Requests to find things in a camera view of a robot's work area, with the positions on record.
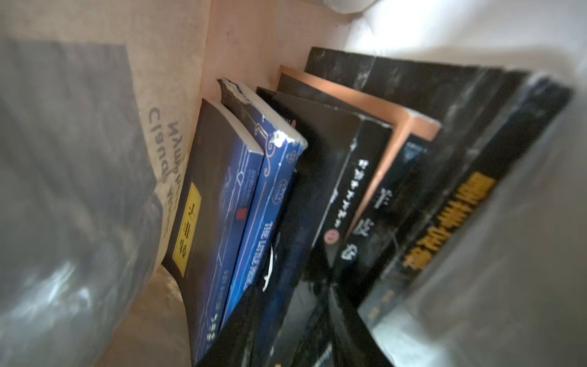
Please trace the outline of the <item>beige canvas tote bag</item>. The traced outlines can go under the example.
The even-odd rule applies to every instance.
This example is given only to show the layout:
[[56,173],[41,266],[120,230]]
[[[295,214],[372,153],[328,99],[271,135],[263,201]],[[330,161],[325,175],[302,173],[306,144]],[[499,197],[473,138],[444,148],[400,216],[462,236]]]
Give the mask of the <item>beige canvas tote bag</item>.
[[331,284],[393,366],[586,364],[584,1],[4,1],[2,365],[96,362],[164,264],[203,100],[223,105],[223,77],[279,92],[314,47],[574,94],[374,328],[345,286],[366,249],[339,275],[328,230],[290,366],[334,364]]

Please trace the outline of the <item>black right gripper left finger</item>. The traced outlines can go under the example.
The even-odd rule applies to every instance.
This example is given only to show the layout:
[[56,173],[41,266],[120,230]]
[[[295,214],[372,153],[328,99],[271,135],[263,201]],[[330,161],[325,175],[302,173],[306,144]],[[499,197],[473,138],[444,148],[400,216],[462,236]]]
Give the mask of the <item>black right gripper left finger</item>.
[[261,285],[243,294],[209,351],[195,366],[262,366],[258,334],[265,309]]

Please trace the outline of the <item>black book yellow characters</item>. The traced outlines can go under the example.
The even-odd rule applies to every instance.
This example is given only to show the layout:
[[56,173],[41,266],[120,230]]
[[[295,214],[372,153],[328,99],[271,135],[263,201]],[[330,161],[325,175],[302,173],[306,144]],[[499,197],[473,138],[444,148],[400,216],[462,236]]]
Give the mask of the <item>black book yellow characters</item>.
[[278,91],[359,113],[365,117],[365,125],[375,124],[358,138],[356,170],[339,200],[341,213],[347,213],[349,218],[335,221],[342,229],[332,260],[338,274],[344,275],[353,267],[359,250],[375,237],[375,228],[385,221],[402,180],[442,126],[408,107],[318,76],[285,66],[280,72]]

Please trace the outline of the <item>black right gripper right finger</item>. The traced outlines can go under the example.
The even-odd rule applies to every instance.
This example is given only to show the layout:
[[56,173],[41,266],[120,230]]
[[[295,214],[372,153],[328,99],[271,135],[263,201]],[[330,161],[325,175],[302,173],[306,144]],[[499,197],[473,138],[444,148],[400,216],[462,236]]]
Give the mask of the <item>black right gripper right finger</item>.
[[338,284],[330,285],[329,316],[335,366],[393,366]]

